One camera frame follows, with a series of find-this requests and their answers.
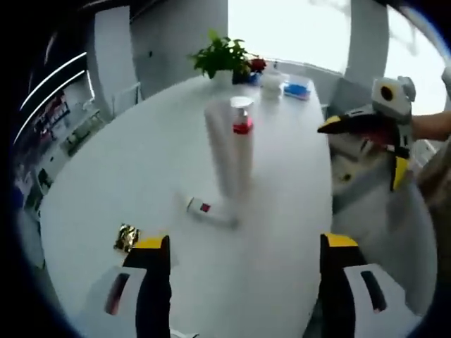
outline red label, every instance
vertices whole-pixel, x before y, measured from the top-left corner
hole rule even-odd
[[[249,134],[252,128],[254,127],[254,123],[251,118],[247,119],[247,123],[242,125],[233,125],[233,132],[235,134],[246,135]]]
[[[210,208],[211,208],[211,206],[209,206],[208,204],[202,203],[202,205],[200,206],[200,211],[204,211],[205,213],[208,213]]]

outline white bottle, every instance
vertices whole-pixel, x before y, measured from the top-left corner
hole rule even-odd
[[[236,162],[236,180],[238,197],[244,196],[249,189],[253,161],[254,123],[249,114],[253,101],[245,96],[232,98],[233,106],[233,153]]]
[[[231,109],[230,100],[215,100],[204,112],[219,192],[229,200],[236,197],[237,191]]]

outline white wall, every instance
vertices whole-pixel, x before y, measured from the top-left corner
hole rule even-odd
[[[383,76],[388,50],[387,8],[374,0],[351,0],[351,41],[345,78],[371,88]]]
[[[89,91],[89,84],[86,75],[83,75],[83,77],[77,82],[68,85],[63,89],[63,92],[69,109],[73,109],[73,107],[78,103],[83,104],[87,100],[91,99],[91,92]]]
[[[100,83],[99,69],[97,65],[96,49],[94,43],[94,20],[90,23],[90,27],[87,30],[86,36],[86,60],[87,60],[87,70],[89,72],[89,77],[91,78],[92,89],[94,91],[95,100],[94,105],[100,109],[100,115],[105,120],[111,119],[111,111],[109,105],[104,97],[104,92]]]
[[[227,35],[226,0],[168,0],[131,25],[137,74],[145,97],[199,73],[187,55],[209,42],[208,31]]]
[[[112,109],[113,95],[138,82],[132,56],[129,6],[95,15],[94,48],[101,90]]]

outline potted plant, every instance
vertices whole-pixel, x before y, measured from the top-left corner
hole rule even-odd
[[[261,73],[266,68],[266,61],[257,55],[252,54],[255,58],[246,61],[245,67],[241,71],[233,72],[233,84],[247,83],[250,85],[258,85]]]
[[[242,72],[248,66],[247,51],[241,46],[243,40],[219,37],[214,30],[210,30],[209,39],[211,43],[207,48],[190,55],[194,69],[200,69],[217,84],[230,85],[232,74]]]

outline small white container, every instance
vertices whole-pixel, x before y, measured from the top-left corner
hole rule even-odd
[[[260,78],[261,94],[269,99],[277,99],[282,94],[285,78],[277,70],[267,70]]]

